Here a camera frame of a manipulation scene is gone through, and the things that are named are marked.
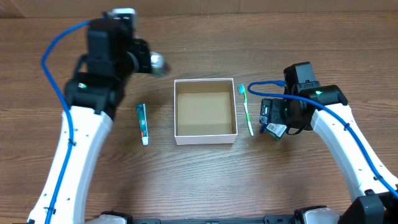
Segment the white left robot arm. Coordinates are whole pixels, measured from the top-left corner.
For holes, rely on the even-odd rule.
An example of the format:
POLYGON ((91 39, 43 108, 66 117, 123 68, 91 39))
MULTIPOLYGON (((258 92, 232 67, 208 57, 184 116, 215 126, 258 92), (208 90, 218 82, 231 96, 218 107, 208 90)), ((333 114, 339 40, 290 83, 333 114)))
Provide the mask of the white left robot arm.
POLYGON ((62 32, 45 51, 41 65, 62 104, 62 128, 49 175, 28 223, 84 223, 96 161, 126 83, 132 73, 154 70, 154 54, 145 40, 134 36, 135 29, 134 9, 113 9, 62 32), (78 59, 62 93, 46 60, 59 40, 81 27, 88 28, 88 51, 78 59))

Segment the teal toothpaste tube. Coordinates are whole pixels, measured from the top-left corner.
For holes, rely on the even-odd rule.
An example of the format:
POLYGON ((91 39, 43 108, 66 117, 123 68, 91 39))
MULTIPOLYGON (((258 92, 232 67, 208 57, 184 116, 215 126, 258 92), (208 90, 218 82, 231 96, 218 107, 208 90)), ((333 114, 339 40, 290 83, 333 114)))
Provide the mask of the teal toothpaste tube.
POLYGON ((139 120, 142 144, 144 146, 148 146, 149 145, 149 134, 148 134, 148 127, 147 127, 146 105, 144 103, 136 105, 136 112, 137 112, 137 117, 139 120))

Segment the clear soap pump bottle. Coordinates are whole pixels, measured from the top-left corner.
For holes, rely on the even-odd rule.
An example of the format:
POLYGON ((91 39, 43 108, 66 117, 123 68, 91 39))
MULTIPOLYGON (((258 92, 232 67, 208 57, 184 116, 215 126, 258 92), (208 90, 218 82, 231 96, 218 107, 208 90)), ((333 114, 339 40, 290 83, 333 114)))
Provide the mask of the clear soap pump bottle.
POLYGON ((151 74, 157 77, 167 76, 170 67, 164 57, 157 52, 150 52, 151 74))

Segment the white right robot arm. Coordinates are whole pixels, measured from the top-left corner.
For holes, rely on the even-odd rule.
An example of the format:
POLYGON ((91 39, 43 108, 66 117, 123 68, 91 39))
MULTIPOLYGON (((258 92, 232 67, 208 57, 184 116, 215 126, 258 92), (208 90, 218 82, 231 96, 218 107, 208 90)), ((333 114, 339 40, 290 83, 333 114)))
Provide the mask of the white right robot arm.
POLYGON ((344 212, 324 205, 296 209, 289 223, 397 223, 397 177, 359 130, 340 88, 321 85, 309 62, 285 68, 284 81, 275 85, 284 92, 263 95, 261 132, 275 138, 290 129, 317 133, 343 174, 352 201, 344 212))

